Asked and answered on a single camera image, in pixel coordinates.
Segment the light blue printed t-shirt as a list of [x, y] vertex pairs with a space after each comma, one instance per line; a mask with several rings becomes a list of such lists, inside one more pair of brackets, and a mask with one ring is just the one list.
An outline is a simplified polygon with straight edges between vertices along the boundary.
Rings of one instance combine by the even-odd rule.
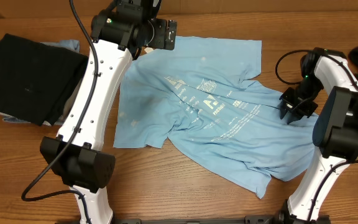
[[272, 178], [289, 181], [310, 165], [317, 116], [287, 123], [280, 92], [257, 81], [262, 42], [178, 37], [173, 50], [135, 60], [119, 94], [116, 148], [184, 155], [263, 197]]

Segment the cardboard back wall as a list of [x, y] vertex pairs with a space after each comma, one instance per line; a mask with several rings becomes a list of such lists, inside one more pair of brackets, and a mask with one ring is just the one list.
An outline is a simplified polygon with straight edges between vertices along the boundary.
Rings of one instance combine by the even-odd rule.
[[[358, 0], [162, 0], [159, 14], [358, 11]], [[67, 0], [0, 0], [0, 19], [71, 16]]]

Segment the folded light blue garment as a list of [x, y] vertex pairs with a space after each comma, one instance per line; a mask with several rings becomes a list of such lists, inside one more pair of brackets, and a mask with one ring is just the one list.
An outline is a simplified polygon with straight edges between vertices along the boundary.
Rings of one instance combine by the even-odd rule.
[[59, 42], [43, 42], [43, 44], [53, 47], [62, 47], [74, 52], [80, 52], [80, 41], [69, 39], [69, 40], [60, 40]]

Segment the folded black garment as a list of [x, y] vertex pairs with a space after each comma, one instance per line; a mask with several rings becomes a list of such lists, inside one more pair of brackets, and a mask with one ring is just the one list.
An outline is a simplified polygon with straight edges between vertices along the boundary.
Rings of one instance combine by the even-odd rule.
[[5, 34], [0, 40], [0, 113], [55, 124], [82, 79], [88, 57]]

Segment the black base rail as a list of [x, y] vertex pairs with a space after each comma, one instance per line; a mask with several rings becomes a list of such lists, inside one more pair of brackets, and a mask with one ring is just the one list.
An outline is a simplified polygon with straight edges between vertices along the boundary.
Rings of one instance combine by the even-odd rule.
[[248, 215], [244, 218], [210, 218], [210, 219], [171, 219], [171, 220], [141, 220], [141, 219], [115, 219], [110, 224], [274, 224], [274, 223], [307, 223], [303, 220], [289, 219], [280, 221], [274, 215]]

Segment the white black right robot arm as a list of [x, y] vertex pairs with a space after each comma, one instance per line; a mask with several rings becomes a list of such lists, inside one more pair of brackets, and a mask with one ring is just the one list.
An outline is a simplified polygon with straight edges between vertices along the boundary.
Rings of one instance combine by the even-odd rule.
[[328, 94], [314, 125], [313, 158], [300, 185], [267, 223], [330, 223], [319, 211], [338, 177], [358, 164], [358, 81], [339, 51], [304, 50], [303, 79], [289, 83], [280, 97], [280, 117], [288, 123], [310, 118], [321, 90]]

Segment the folded grey garment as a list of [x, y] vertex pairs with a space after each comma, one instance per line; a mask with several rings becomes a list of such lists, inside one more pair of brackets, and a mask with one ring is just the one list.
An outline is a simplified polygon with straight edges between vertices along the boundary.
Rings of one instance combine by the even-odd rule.
[[[58, 118], [58, 120], [55, 122], [56, 125], [61, 126], [65, 122], [65, 120], [68, 117], [68, 114], [75, 102], [75, 96], [76, 96], [76, 94], [71, 95], [71, 97], [69, 97], [69, 99], [67, 99], [67, 101], [65, 102], [64, 107], [63, 107], [63, 113]], [[15, 124], [29, 123], [29, 121], [25, 121], [25, 120], [13, 117], [11, 115], [8, 115], [8, 114], [2, 113], [2, 112], [0, 112], [0, 115], [2, 116], [2, 120], [7, 123], [15, 123]]]

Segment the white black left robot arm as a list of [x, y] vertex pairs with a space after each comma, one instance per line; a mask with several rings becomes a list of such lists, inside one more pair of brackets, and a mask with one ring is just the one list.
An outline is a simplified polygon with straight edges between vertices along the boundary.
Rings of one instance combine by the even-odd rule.
[[80, 223], [112, 223], [107, 184], [115, 157], [102, 152], [119, 85], [143, 47], [173, 50], [177, 22], [157, 18], [160, 1], [113, 1], [94, 16], [89, 59], [78, 94], [55, 138], [40, 152], [47, 169], [62, 178], [80, 209]]

